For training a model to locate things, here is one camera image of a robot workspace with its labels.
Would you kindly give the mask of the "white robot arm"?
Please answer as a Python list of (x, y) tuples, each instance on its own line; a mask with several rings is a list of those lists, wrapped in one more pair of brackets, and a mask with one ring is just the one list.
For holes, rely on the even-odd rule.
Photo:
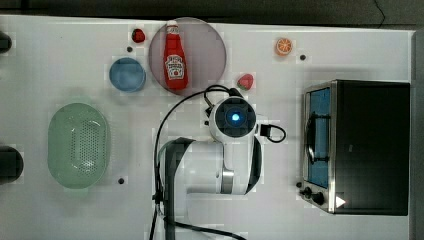
[(165, 240), (207, 236), (189, 223), (190, 194), (245, 195), (260, 179), (262, 146), (254, 108), (242, 97), (219, 101), (209, 115), (210, 141), (179, 137), (159, 157)]

